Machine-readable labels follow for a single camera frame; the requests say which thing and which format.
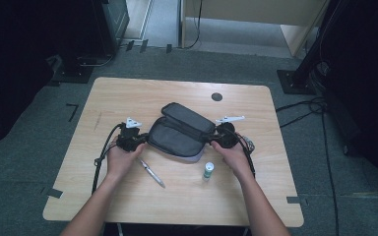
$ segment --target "pen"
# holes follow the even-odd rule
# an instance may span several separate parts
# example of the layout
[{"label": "pen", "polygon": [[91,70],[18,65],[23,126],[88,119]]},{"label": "pen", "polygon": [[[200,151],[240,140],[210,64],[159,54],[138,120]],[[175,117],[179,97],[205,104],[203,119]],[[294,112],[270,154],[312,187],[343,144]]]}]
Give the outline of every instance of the pen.
[{"label": "pen", "polygon": [[143,164],[143,166],[147,170],[147,172],[149,172],[149,174],[156,180],[156,182],[158,182],[162,187],[165,188],[164,183],[160,180],[160,178],[158,178],[158,176],[156,176],[155,172],[153,172],[153,170],[150,169],[150,166],[143,159],[141,159],[140,157],[138,159]]}]

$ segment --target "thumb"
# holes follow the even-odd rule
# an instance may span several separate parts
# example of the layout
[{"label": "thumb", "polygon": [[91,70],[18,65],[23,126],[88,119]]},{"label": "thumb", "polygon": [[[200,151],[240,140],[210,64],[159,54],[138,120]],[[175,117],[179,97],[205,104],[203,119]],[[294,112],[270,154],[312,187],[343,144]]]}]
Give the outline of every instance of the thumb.
[{"label": "thumb", "polygon": [[219,153],[222,153],[223,148],[219,143],[217,143],[216,141],[212,141],[211,145],[213,146],[214,150],[216,150]]}]

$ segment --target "hand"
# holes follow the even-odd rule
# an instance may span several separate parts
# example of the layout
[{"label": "hand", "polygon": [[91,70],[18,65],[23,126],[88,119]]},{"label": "hand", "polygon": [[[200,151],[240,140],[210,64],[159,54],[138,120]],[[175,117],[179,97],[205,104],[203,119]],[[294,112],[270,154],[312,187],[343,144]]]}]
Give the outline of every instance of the hand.
[{"label": "hand", "polygon": [[247,157],[245,156],[240,143],[232,148],[223,148],[215,141],[212,141],[211,145],[213,146],[214,150],[223,156],[223,160],[232,169],[236,177],[239,177],[242,173],[251,172]]},{"label": "hand", "polygon": [[116,140],[117,138],[112,141],[111,146],[115,147],[112,147],[107,155],[106,177],[114,178],[119,182],[128,173],[134,160],[146,148],[146,144],[140,144],[135,151],[127,152],[116,145]]}]

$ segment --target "wooden table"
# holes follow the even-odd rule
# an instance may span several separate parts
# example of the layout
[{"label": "wooden table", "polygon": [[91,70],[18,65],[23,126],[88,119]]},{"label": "wooden table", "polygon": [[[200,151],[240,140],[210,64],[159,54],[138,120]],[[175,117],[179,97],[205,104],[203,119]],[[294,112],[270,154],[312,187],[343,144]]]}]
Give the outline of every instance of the wooden table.
[{"label": "wooden table", "polygon": [[[185,46],[186,18],[199,17],[201,1],[180,0],[182,47]],[[309,34],[320,25],[329,2],[330,0],[208,0],[202,3],[201,18],[281,25],[290,53],[296,56]]]},{"label": "wooden table", "polygon": [[[219,92],[222,101],[211,95]],[[233,122],[235,129],[256,145],[252,159],[256,179],[286,226],[303,223],[284,141],[270,91],[262,86],[98,78],[85,105],[67,150],[54,189],[60,199],[49,198],[43,216],[47,220],[71,220],[91,195],[94,160],[118,123],[127,117],[142,122],[148,132],[160,110],[178,102],[215,121],[223,116],[246,117]],[[238,181],[209,145],[196,163],[185,163],[148,146],[143,158],[162,179],[162,188],[135,162],[117,190],[106,221],[195,225],[248,225]],[[215,165],[209,182],[202,179],[207,162]],[[99,183],[106,174],[102,163]]]}]

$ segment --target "black equipment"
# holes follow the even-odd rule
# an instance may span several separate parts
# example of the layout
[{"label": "black equipment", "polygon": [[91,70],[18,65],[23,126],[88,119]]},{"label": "black equipment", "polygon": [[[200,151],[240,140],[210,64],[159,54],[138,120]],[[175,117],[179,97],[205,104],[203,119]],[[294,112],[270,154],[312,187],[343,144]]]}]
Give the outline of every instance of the black equipment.
[{"label": "black equipment", "polygon": [[378,1],[331,1],[294,76],[321,81],[345,153],[358,152],[378,168]]}]

